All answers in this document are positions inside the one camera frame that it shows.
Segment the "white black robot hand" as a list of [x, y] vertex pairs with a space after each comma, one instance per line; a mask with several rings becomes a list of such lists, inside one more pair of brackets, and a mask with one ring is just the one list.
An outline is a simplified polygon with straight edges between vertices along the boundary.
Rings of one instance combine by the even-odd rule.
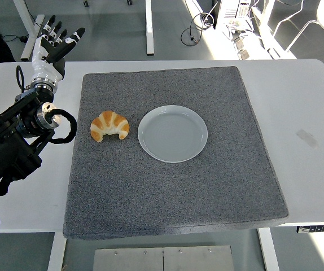
[[51, 82], [52, 86], [57, 86], [65, 75], [65, 56], [76, 47], [85, 33], [85, 28], [82, 27], [67, 36], [66, 30], [60, 32], [62, 23], [56, 23], [55, 19], [56, 17], [53, 15], [47, 21], [34, 44], [33, 84], [40, 80], [46, 80]]

